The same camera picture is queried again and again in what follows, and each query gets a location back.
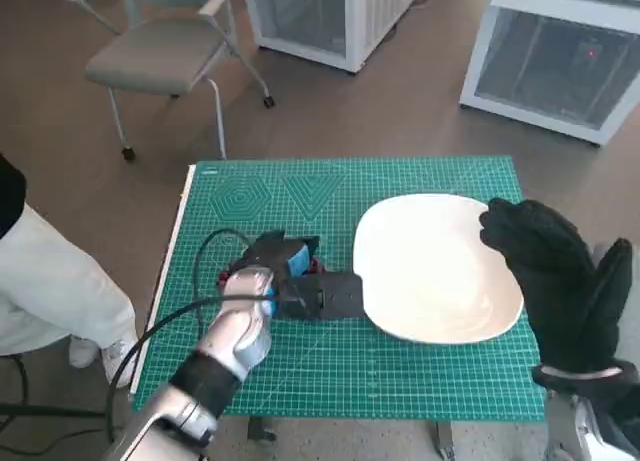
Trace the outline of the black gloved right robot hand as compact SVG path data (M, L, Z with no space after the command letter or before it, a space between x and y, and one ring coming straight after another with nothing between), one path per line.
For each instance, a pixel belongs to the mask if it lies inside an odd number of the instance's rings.
M535 200L493 198L479 221L481 241L503 255L521 288L541 363L569 373L614 366L632 243L619 238L595 261L578 229Z

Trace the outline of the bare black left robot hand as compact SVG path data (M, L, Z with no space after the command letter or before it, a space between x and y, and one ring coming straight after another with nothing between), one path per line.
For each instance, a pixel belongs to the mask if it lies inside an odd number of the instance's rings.
M311 273L319 243L317 235L288 237L284 230L265 232L244 250L232 271L245 267L268 268L273 274L271 291L276 299L275 313L294 319L316 319L321 311L318 297L304 294L297 279Z

